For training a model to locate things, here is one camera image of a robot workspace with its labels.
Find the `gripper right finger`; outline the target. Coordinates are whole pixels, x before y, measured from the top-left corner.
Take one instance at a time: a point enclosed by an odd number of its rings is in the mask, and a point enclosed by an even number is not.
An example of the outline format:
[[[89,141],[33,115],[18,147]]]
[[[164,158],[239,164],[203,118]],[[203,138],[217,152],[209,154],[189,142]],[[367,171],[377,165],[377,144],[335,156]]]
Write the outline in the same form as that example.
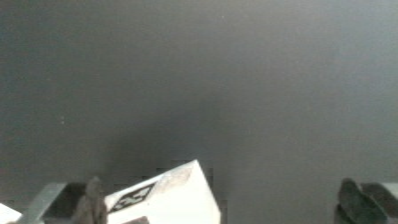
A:
[[[333,224],[398,224],[398,182],[344,179]]]

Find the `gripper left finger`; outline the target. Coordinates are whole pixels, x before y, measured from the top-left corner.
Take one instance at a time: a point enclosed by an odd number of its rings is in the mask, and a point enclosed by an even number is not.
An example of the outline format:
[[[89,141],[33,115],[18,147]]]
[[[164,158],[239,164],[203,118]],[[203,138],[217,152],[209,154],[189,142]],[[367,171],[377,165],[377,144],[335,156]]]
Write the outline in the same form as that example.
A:
[[[17,224],[107,224],[102,180],[50,183],[29,204]]]

